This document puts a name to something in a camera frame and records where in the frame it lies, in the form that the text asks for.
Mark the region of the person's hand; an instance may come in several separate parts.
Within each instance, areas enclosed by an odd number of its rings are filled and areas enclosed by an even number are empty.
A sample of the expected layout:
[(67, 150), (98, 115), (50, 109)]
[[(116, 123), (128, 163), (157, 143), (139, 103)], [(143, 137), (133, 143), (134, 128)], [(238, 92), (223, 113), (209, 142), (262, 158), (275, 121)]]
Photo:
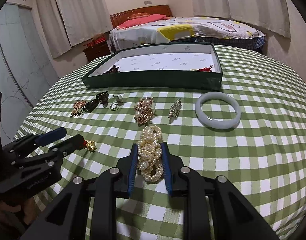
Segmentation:
[(36, 220), (40, 211), (34, 198), (30, 198), (17, 206), (0, 203), (0, 222), (11, 226), (30, 225)]

